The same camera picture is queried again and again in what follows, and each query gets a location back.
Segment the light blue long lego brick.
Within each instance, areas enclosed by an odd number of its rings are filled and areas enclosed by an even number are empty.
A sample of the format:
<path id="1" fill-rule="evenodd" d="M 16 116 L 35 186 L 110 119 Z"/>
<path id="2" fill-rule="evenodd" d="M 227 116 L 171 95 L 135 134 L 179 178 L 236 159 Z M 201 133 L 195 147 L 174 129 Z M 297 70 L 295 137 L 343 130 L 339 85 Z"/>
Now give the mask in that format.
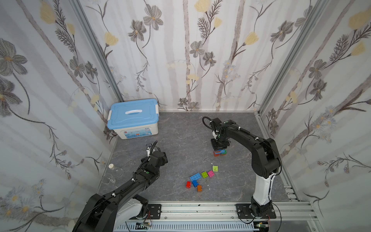
<path id="1" fill-rule="evenodd" d="M 214 151 L 214 152 L 218 152 L 218 153 L 220 153 L 220 155 L 221 155 L 222 153 L 227 153 L 227 151 L 226 151 L 225 149 L 217 150 L 217 151 Z"/>

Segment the light blue long brick studs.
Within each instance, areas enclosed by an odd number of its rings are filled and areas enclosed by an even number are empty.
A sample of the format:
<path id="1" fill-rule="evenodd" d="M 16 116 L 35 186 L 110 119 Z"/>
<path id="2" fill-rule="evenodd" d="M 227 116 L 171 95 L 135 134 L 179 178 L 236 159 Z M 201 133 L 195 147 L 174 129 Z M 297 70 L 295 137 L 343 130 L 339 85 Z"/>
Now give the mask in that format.
<path id="1" fill-rule="evenodd" d="M 191 180 L 191 182 L 193 182 L 193 181 L 197 181 L 197 180 L 199 180 L 199 179 L 201 179 L 201 174 L 200 173 L 196 173 L 196 174 L 194 174 L 194 175 L 192 175 L 191 177 L 190 177 L 190 180 Z"/>

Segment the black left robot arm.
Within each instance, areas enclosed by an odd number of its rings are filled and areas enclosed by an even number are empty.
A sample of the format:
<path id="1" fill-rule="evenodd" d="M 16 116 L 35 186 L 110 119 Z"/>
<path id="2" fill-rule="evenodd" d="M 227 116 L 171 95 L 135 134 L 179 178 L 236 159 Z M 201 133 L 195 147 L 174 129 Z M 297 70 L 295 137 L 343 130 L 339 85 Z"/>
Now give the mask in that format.
<path id="1" fill-rule="evenodd" d="M 168 163 L 165 152 L 155 150 L 157 141 L 151 144 L 146 157 L 141 159 L 132 178 L 104 195 L 94 194 L 87 201 L 74 232 L 112 232 L 117 214 L 126 203 L 152 185 L 160 175 L 160 167 Z"/>

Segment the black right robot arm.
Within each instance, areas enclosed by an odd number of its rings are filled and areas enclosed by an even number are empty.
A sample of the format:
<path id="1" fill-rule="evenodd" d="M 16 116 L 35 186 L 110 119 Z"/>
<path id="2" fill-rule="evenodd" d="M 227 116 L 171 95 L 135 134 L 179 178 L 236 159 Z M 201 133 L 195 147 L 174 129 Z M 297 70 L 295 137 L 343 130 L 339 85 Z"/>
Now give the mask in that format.
<path id="1" fill-rule="evenodd" d="M 256 174 L 255 191 L 250 205 L 245 209 L 237 210 L 254 219 L 265 216 L 275 218 L 272 215 L 274 213 L 271 200 L 272 183 L 282 170 L 276 142 L 271 138 L 259 138 L 232 120 L 223 122 L 219 118 L 203 117 L 202 122 L 212 131 L 211 144 L 215 154 L 227 149 L 230 139 L 235 140 L 251 153 L 251 166 Z"/>

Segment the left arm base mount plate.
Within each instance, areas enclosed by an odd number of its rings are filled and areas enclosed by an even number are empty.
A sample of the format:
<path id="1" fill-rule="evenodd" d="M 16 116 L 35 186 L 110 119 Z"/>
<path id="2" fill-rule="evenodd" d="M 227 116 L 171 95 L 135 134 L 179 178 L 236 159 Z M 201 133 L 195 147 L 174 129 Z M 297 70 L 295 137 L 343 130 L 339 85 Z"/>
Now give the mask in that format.
<path id="1" fill-rule="evenodd" d="M 142 209 L 137 216 L 137 219 L 152 219 L 157 220 L 160 219 L 162 213 L 162 205 L 161 204 L 148 204 L 142 206 Z"/>

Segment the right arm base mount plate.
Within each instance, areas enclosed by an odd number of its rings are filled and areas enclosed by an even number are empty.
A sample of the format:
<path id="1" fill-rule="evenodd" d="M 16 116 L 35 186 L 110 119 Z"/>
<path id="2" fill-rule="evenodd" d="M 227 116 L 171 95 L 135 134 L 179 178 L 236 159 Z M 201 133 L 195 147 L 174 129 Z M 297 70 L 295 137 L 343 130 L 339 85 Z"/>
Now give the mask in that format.
<path id="1" fill-rule="evenodd" d="M 236 204 L 239 219 L 276 219 L 276 213 L 271 203 L 264 206 L 259 204 Z"/>

